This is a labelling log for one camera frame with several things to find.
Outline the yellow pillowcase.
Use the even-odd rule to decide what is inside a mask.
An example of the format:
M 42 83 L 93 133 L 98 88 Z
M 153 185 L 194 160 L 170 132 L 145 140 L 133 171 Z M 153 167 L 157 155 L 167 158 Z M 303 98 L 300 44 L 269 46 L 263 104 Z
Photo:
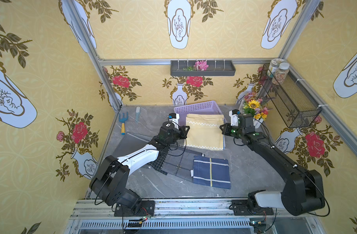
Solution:
M 187 146 L 211 151 L 222 151 L 224 139 L 219 128 L 224 124 L 224 115 L 188 114 L 186 125 L 190 127 Z

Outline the black grid pillowcase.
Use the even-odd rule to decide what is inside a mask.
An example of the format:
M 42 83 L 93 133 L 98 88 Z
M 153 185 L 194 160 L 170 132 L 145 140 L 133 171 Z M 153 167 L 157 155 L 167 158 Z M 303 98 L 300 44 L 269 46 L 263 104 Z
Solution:
M 167 172 L 163 170 L 163 164 L 169 152 L 168 146 L 161 146 L 159 144 L 151 143 L 152 150 L 148 150 L 148 164 L 153 167 L 154 170 L 167 175 Z

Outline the purple plastic basket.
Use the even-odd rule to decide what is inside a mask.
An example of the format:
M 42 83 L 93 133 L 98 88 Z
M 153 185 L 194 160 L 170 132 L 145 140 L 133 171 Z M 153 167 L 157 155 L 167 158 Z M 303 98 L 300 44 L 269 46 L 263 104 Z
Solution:
M 215 101 L 206 101 L 195 104 L 177 106 L 174 108 L 174 112 L 179 114 L 179 126 L 186 124 L 187 114 L 199 114 L 199 115 L 222 115 L 222 111 Z

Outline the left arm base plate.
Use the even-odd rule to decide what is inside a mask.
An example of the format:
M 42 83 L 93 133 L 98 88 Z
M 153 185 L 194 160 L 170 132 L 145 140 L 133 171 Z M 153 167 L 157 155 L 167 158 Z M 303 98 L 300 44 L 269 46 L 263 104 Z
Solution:
M 155 202 L 153 200 L 142 200 L 133 208 L 117 204 L 114 217 L 142 217 L 154 215 Z

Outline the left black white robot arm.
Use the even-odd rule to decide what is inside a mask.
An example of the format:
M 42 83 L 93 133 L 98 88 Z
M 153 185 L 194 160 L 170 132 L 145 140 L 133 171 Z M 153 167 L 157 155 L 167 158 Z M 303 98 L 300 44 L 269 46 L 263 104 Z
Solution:
M 160 155 L 168 155 L 169 148 L 178 140 L 187 139 L 190 127 L 178 126 L 174 121 L 162 124 L 158 135 L 154 136 L 143 147 L 122 157 L 106 157 L 98 166 L 91 179 L 89 188 L 109 206 L 121 205 L 137 213 L 141 208 L 140 196 L 126 189 L 128 177 L 142 166 L 155 161 Z

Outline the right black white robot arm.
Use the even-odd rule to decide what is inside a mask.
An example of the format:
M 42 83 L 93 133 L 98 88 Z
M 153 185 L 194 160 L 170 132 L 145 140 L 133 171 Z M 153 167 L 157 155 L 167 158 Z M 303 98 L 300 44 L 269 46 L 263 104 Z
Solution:
M 251 200 L 259 207 L 285 209 L 294 216 L 312 213 L 327 206 L 321 174 L 297 165 L 262 132 L 257 132 L 251 114 L 232 113 L 231 122 L 219 127 L 224 136 L 242 140 L 242 144 L 264 158 L 283 179 L 281 192 L 252 192 Z

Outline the navy blue striped pillowcase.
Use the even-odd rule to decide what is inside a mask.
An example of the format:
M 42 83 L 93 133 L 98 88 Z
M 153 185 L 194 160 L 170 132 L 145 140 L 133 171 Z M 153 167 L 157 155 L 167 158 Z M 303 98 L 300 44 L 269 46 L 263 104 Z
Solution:
M 192 178 L 194 184 L 231 189 L 229 162 L 225 159 L 194 156 Z

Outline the grey checked pillowcase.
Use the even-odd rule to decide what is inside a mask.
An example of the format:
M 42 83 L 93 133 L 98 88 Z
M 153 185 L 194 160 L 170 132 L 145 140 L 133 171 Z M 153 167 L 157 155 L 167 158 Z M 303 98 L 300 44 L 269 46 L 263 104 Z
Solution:
M 180 146 L 172 147 L 163 162 L 162 171 L 193 182 L 192 171 L 195 156 L 202 157 L 203 154 Z

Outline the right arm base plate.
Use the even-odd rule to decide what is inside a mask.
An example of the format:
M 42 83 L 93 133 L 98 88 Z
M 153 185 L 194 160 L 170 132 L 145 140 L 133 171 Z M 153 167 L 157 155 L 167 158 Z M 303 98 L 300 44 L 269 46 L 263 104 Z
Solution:
M 258 206 L 256 203 L 241 199 L 241 200 L 232 200 L 229 210 L 233 211 L 235 216 L 240 215 L 274 215 L 275 212 L 272 208 L 264 208 Z

